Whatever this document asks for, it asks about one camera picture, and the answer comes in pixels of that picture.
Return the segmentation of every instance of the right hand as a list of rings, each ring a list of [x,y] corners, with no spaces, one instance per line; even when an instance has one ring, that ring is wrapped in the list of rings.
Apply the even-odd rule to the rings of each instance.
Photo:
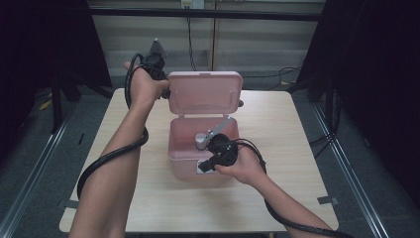
[[[222,175],[232,176],[241,183],[256,186],[266,174],[260,165],[257,155],[248,147],[240,146],[236,162],[230,167],[216,165],[215,169]]]

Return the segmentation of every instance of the gray floor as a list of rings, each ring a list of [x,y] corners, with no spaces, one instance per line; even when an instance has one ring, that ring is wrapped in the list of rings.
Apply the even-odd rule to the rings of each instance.
[[[271,75],[276,72],[264,72]],[[276,90],[286,88],[297,72],[285,75]],[[278,83],[279,78],[250,78],[247,75],[261,75],[261,72],[243,72],[246,88],[266,89]],[[113,78],[114,87],[121,87],[123,78]],[[52,158],[35,187],[30,202],[23,212],[14,230],[13,237],[65,237],[59,231],[58,224],[63,210],[57,205],[72,193],[84,160],[93,143],[96,132],[106,111],[109,99],[96,94],[90,89],[80,87],[83,94],[75,111],[69,118],[65,132]],[[50,137],[52,128],[52,108],[39,111],[44,102],[43,93],[39,93],[36,106],[19,132],[16,147],[8,155],[7,163],[0,170],[0,219],[5,217],[21,187],[24,185],[32,168],[37,162],[44,145]],[[316,119],[313,105],[308,102],[306,90],[292,94],[296,109],[305,129],[308,141],[322,135]],[[63,102],[64,112],[71,104]],[[420,212],[414,207],[404,190],[387,172],[375,151],[368,148],[364,136],[357,125],[343,111],[337,135],[348,156],[353,169],[361,180],[373,207],[377,210],[388,237],[420,237]],[[323,145],[313,148],[316,154]],[[351,191],[332,150],[328,147],[319,157],[317,164],[329,195],[336,197],[339,204],[335,211],[340,222],[340,231],[354,237],[375,237],[360,209],[358,201]],[[187,234],[147,234],[146,237],[194,237]],[[259,234],[212,234],[211,237],[259,237]],[[277,237],[288,237],[280,233]]]

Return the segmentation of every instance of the hand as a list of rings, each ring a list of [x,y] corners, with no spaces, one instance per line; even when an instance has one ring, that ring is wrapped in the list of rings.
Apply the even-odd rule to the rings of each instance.
[[[222,175],[232,176],[236,180],[256,186],[260,179],[267,178],[257,155],[248,147],[240,146],[238,159],[230,167],[216,165],[215,169]]]
[[[129,66],[129,62],[124,63],[126,69],[128,69]],[[169,88],[169,82],[167,80],[153,80],[144,69],[138,68],[133,74],[130,88],[132,106],[139,102],[154,103],[159,99],[161,92],[166,88]]]

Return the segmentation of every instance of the metal cylinder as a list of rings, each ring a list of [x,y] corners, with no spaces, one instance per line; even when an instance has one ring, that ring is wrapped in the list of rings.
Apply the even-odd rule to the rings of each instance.
[[[207,142],[204,141],[206,139],[207,135],[204,133],[198,133],[195,135],[195,147],[199,151],[204,151],[207,147]]]

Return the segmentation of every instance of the wrist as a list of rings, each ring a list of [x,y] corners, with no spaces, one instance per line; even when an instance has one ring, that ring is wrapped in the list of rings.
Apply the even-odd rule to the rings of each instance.
[[[142,101],[135,101],[130,106],[130,111],[137,111],[137,112],[150,112],[155,105],[154,100],[142,100]]]
[[[273,183],[271,178],[269,178],[269,176],[267,176],[266,174],[263,174],[257,178],[253,178],[253,181],[250,182],[250,186],[252,186],[256,190],[261,190],[264,187],[270,185],[271,183]]]

